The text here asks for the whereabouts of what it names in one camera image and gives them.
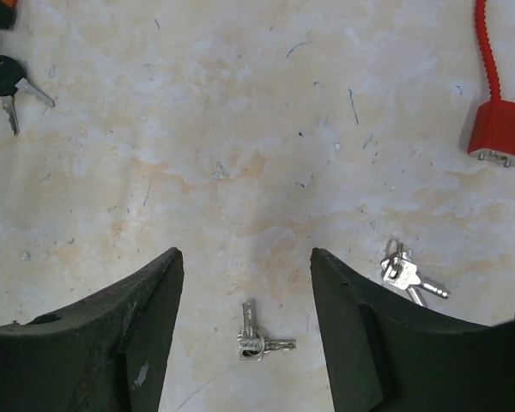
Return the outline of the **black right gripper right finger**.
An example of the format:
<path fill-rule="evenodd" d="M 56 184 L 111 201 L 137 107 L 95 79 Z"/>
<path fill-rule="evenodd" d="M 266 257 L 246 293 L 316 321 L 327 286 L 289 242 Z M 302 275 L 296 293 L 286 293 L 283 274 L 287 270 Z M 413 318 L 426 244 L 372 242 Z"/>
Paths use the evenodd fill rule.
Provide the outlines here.
<path fill-rule="evenodd" d="M 318 325 L 337 411 L 515 411 L 515 319 L 474 324 L 311 255 Z"/>

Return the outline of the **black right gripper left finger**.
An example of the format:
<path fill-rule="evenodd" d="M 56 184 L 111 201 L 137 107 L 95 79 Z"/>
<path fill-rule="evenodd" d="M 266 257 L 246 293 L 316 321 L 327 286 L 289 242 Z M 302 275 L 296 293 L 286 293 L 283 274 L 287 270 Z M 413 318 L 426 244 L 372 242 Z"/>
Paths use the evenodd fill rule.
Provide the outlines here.
<path fill-rule="evenodd" d="M 0 326 L 0 411 L 156 411 L 184 282 L 171 248 L 119 282 Z"/>

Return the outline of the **black head key bunch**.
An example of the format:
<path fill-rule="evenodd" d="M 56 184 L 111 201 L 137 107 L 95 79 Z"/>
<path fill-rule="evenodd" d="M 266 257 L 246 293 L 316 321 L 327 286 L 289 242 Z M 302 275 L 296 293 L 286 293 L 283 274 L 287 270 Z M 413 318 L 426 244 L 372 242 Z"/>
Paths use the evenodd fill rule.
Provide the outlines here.
<path fill-rule="evenodd" d="M 9 125 L 15 136 L 19 134 L 15 109 L 15 95 L 18 92 L 30 94 L 48 107 L 55 106 L 51 97 L 27 79 L 27 71 L 18 60 L 0 55 L 0 101 L 4 111 L 8 114 Z"/>

